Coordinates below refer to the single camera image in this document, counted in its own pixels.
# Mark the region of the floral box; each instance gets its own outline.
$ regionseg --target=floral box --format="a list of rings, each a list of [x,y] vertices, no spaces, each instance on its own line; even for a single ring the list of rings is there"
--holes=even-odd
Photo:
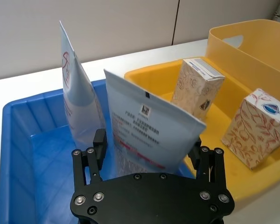
[[[247,96],[222,142],[250,169],[280,145],[280,101],[261,89]]]
[[[203,119],[224,79],[203,59],[184,59],[171,102]]]

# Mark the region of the carton box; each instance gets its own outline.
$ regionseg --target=carton box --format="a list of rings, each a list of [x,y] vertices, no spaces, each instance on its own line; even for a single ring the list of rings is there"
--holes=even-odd
[[[247,96],[222,142],[250,169],[280,145],[280,101],[261,89]]]
[[[171,102],[204,119],[224,76],[201,58],[184,59]]]

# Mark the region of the white wall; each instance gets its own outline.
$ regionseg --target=white wall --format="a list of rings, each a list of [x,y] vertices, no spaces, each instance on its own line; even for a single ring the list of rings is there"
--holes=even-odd
[[[61,66],[61,20],[81,61],[171,45],[178,0],[0,0],[0,78]]]
[[[271,19],[280,0],[180,0],[174,44],[208,37],[209,29],[254,19]]]

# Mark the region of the blue logo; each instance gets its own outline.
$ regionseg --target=blue logo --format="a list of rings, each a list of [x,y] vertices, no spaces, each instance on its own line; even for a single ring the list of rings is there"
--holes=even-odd
[[[266,112],[276,115],[280,113],[279,107],[275,104],[263,104],[263,108],[265,109]]]

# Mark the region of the white pouch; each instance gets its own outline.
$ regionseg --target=white pouch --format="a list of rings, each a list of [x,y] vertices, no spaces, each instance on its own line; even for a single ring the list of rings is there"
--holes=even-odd
[[[64,108],[76,147],[93,146],[95,132],[105,128],[101,105],[60,22]]]
[[[105,70],[118,175],[174,173],[205,124]]]

